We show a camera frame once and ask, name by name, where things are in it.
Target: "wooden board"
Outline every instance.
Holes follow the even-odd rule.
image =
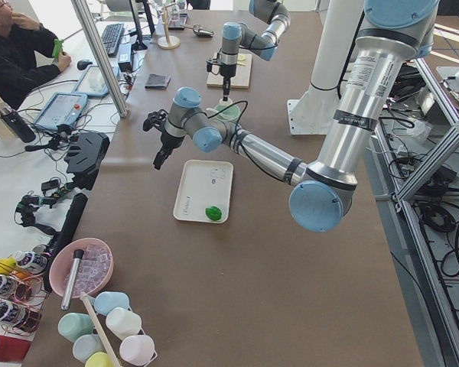
[[[236,75],[231,79],[231,88],[248,89],[250,87],[250,72],[252,71],[252,55],[240,55],[245,55],[245,60],[241,61],[244,65],[238,64],[236,66]],[[209,73],[207,76],[207,86],[223,88],[223,77],[219,74],[214,75]]]

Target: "light blue cup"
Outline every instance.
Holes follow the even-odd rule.
[[[67,313],[58,323],[58,333],[72,343],[75,343],[82,335],[91,334],[92,331],[92,320],[85,313]]]
[[[85,363],[92,354],[105,351],[100,336],[97,334],[82,335],[73,344],[73,357],[82,363]]]
[[[95,298],[93,303],[95,311],[101,315],[107,314],[116,307],[129,309],[129,297],[126,293],[122,292],[102,292]]]

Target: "white tray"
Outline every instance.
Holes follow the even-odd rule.
[[[185,162],[175,199],[174,217],[191,222],[225,222],[230,211],[232,179],[233,165],[230,162]],[[206,208],[209,206],[221,209],[220,220],[207,218]]]

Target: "green ball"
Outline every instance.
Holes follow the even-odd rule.
[[[217,221],[221,219],[223,213],[221,212],[221,209],[217,206],[209,206],[206,208],[206,216],[210,220]]]

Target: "keyboard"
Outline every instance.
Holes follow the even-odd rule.
[[[104,44],[104,48],[107,51],[107,55],[115,56],[117,50],[119,49],[119,44],[121,43],[122,34],[124,33],[124,24],[115,23],[109,24],[104,31],[100,39]]]

